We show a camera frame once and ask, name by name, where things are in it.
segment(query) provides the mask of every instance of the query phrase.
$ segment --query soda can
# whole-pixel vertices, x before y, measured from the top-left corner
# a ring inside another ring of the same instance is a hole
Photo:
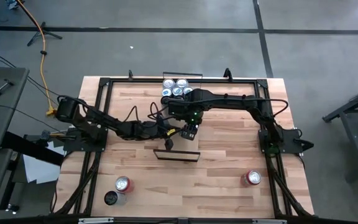
[[[127,203],[127,197],[123,193],[112,190],[106,193],[104,202],[106,205],[125,205]]]
[[[190,87],[190,86],[188,86],[188,87],[186,87],[186,88],[183,90],[183,94],[187,94],[187,93],[189,93],[189,92],[191,92],[191,91],[193,91],[193,88]]]
[[[260,180],[260,173],[254,170],[250,170],[246,174],[241,176],[241,184],[246,187],[250,185],[258,185],[260,183]]]
[[[188,86],[188,82],[187,82],[187,80],[186,79],[184,79],[184,78],[179,78],[178,80],[177,80],[177,87],[180,87],[180,88],[186,88]]]
[[[169,88],[165,88],[162,90],[162,96],[171,96],[172,95],[172,91]]]
[[[126,176],[118,177],[116,180],[116,189],[119,192],[129,193],[134,190],[134,182]]]
[[[168,89],[172,89],[173,87],[175,86],[175,81],[173,81],[173,79],[171,78],[166,78],[164,79],[164,81],[162,82],[162,87],[165,89],[165,88],[168,88]]]
[[[173,90],[172,90],[172,93],[174,96],[181,96],[183,94],[183,90],[179,87],[175,87]]]

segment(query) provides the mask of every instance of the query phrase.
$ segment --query gray floor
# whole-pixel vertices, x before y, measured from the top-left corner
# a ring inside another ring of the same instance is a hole
[[[260,0],[259,4],[266,29],[358,29],[358,0]],[[26,6],[50,26],[256,28],[252,0],[34,0]],[[5,25],[30,25],[21,11],[8,11],[2,0],[0,19],[9,19]],[[0,31],[0,54],[29,68],[30,76],[40,82],[42,41],[26,47],[33,34]],[[76,96],[85,75],[125,75],[128,69],[134,75],[173,71],[218,77],[229,67],[236,77],[266,77],[257,34],[58,34],[64,39],[47,39],[45,75],[49,88],[61,94]],[[295,124],[305,139],[315,143],[305,153],[315,213],[358,220],[358,182],[344,180],[352,169],[352,149],[339,121],[321,120],[358,92],[358,35],[270,34],[266,39],[274,77],[285,79]],[[66,128],[44,116],[47,102],[32,85],[26,86],[18,109]],[[19,113],[10,126],[17,134],[45,128]],[[17,217],[48,212],[53,184],[16,191],[15,200],[22,206]],[[0,218],[11,216],[0,212]]]

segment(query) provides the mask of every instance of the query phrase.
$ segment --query butcher block tabletop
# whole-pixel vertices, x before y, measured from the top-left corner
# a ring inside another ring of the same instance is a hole
[[[94,105],[100,77],[84,77],[79,97]],[[288,100],[284,80],[268,78],[270,98]],[[217,94],[253,95],[250,84],[208,84],[202,89]],[[161,107],[161,83],[115,83],[112,88],[109,115],[124,120],[133,106],[139,119],[148,120],[151,102]],[[101,110],[106,99],[104,91]],[[273,112],[284,107],[273,101]],[[129,120],[135,120],[133,113]],[[293,128],[290,107],[275,118],[284,128]],[[109,131],[106,150],[102,153],[94,193],[94,217],[193,217],[193,218],[273,218],[272,198],[267,177],[266,160],[259,149],[260,129],[246,111],[212,109],[204,112],[203,123],[194,141],[180,140],[179,146],[201,153],[198,162],[158,160],[153,149],[163,149],[163,140],[124,141]],[[84,153],[74,152],[65,159],[57,183],[58,210],[74,192],[80,179]],[[288,188],[306,211],[313,207],[300,158],[283,154]],[[249,170],[262,175],[259,185],[244,187],[240,176]],[[115,190],[119,176],[134,181],[135,189],[127,194],[125,205],[108,206],[104,195]],[[278,185],[281,211],[282,192]],[[81,211],[88,196],[84,191]]]

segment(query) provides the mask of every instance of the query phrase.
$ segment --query white paper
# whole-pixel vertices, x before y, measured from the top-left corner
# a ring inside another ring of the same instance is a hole
[[[65,154],[65,151],[63,151],[63,146],[54,147],[53,142],[48,142],[47,148],[61,155]],[[60,166],[40,161],[26,155],[23,155],[23,159],[28,182],[37,180],[37,184],[42,184],[57,180],[59,177]]]

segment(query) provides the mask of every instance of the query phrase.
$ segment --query wooden table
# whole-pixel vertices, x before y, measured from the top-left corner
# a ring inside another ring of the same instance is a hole
[[[80,98],[89,105],[94,105],[99,78],[84,77]],[[247,84],[204,83],[202,88],[219,94],[254,94],[254,87]],[[268,88],[271,98],[288,99],[283,79],[268,79]],[[115,83],[109,114],[122,120],[137,105],[140,120],[147,120],[150,103],[155,101],[160,105],[161,90],[159,83]],[[274,113],[283,106],[281,102],[272,102]],[[290,108],[276,120],[284,128],[292,128]],[[205,112],[198,142],[195,141],[201,153],[197,163],[157,160],[152,149],[158,148],[163,140],[123,141],[110,131],[99,167],[92,216],[272,218],[266,161],[257,139],[259,129],[246,111],[213,109]],[[57,184],[56,210],[77,187],[83,157],[83,152],[75,152],[63,163]],[[301,161],[294,155],[284,154],[283,164],[288,188],[306,211],[313,213]],[[246,188],[240,184],[240,176],[250,169],[259,171],[262,181]],[[115,180],[120,175],[130,177],[135,182],[135,190],[127,194],[124,206],[107,206],[104,194],[115,189]],[[281,190],[278,196],[284,212]]]

